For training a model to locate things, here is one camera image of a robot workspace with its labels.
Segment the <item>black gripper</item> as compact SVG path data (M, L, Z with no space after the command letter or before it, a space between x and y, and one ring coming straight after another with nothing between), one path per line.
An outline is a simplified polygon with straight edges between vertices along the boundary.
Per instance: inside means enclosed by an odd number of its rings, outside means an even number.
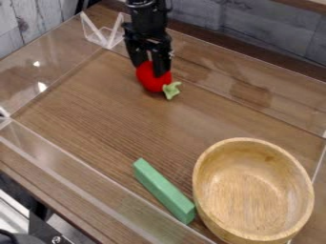
M149 61L152 51L154 76L172 70L172 42L168 33L169 12L173 4L168 0L126 0L130 22L122 24L125 44L136 68Z

